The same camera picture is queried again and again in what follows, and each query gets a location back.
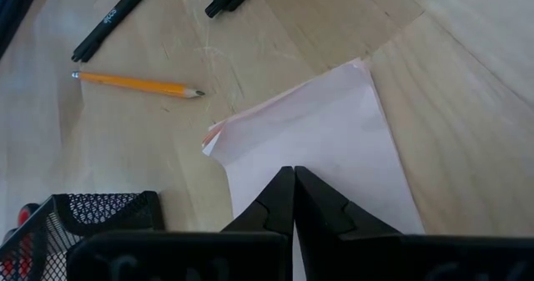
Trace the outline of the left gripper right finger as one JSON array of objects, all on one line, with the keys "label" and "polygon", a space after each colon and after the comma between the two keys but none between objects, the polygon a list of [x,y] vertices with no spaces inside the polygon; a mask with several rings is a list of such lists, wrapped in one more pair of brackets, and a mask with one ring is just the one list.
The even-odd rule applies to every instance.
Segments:
[{"label": "left gripper right finger", "polygon": [[308,280],[392,277],[375,240],[400,232],[302,166],[295,167],[294,219]]}]

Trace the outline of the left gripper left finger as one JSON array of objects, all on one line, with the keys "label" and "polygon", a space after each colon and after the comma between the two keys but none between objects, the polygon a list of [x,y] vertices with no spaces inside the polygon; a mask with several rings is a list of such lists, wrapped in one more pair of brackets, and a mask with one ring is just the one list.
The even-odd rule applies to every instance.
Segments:
[{"label": "left gripper left finger", "polygon": [[249,207],[222,229],[222,232],[278,234],[283,239],[276,259],[281,265],[280,280],[293,279],[294,197],[294,169],[282,167]]}]

